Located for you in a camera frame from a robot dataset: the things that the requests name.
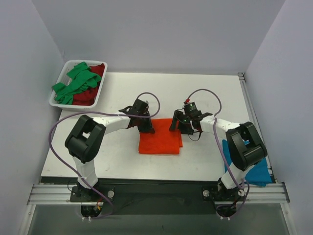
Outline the orange t shirt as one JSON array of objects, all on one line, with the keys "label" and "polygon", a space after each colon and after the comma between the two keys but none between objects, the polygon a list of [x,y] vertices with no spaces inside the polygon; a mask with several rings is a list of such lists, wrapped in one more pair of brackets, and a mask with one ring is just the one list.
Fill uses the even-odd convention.
[{"label": "orange t shirt", "polygon": [[177,155],[183,147],[179,130],[170,131],[170,118],[153,119],[154,134],[140,133],[139,154]]}]

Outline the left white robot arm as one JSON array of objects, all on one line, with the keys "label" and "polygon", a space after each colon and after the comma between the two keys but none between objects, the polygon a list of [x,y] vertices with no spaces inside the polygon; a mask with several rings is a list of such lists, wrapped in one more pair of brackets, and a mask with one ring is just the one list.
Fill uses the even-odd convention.
[{"label": "left white robot arm", "polygon": [[81,195],[92,202],[98,198],[95,186],[98,178],[95,173],[94,158],[99,152],[103,137],[112,132],[137,127],[140,133],[155,133],[149,118],[149,103],[136,99],[132,106],[119,110],[112,116],[89,117],[82,115],[65,141],[65,147],[73,157],[79,173],[78,185],[83,187]]}]

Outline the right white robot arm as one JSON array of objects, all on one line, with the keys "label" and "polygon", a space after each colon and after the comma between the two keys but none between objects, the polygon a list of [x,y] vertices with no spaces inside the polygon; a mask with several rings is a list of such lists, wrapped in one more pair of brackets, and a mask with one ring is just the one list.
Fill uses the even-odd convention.
[{"label": "right white robot arm", "polygon": [[223,200],[233,196],[234,188],[242,189],[246,175],[268,155],[252,122],[235,123],[217,118],[212,113],[202,113],[194,102],[185,103],[182,109],[174,111],[169,130],[179,130],[187,135],[198,132],[214,136],[227,168],[217,187],[217,195]]}]

